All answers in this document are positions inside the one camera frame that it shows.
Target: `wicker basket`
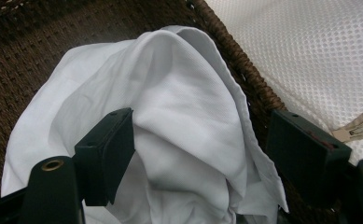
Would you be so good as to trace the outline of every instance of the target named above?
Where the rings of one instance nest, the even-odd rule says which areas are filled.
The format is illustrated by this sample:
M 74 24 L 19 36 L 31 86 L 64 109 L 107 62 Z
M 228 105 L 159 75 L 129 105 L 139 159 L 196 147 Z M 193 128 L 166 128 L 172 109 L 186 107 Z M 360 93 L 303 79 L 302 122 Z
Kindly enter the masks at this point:
M 0 1 L 0 183 L 12 128 L 69 49 L 132 39 L 167 25 L 197 27 L 216 42 L 247 96 L 254 131 L 265 148 L 272 110 L 286 108 L 203 0 Z M 337 221 L 336 213 L 307 206 L 286 181 L 285 186 L 294 222 Z

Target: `brown woven surface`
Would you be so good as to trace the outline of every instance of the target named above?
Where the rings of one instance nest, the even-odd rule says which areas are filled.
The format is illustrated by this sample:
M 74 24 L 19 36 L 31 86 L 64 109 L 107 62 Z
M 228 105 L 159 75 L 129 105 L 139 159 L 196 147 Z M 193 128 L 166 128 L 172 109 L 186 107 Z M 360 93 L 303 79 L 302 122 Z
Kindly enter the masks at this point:
M 12 128 L 70 48 L 136 38 L 175 24 L 198 27 L 215 40 L 248 98 L 254 131 L 265 148 L 271 111 L 285 106 L 203 0 L 0 1 L 0 183 Z M 286 193 L 297 221 L 333 223 L 333 213 L 307 207 L 287 183 Z

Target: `crumpled white cloth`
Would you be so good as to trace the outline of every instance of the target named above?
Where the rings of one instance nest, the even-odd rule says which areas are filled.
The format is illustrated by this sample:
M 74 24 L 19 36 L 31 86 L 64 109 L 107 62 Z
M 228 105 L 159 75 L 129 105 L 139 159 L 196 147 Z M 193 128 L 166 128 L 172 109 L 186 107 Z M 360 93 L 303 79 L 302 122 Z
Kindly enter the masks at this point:
M 273 162 L 252 130 L 245 96 L 203 32 L 171 26 L 136 40 L 69 50 L 10 137 L 2 195 L 32 167 L 73 156 L 107 113 L 131 107 L 136 153 L 114 205 L 88 223 L 275 223 L 287 210 Z
M 363 0 L 206 2 L 290 111 L 327 132 L 363 113 Z

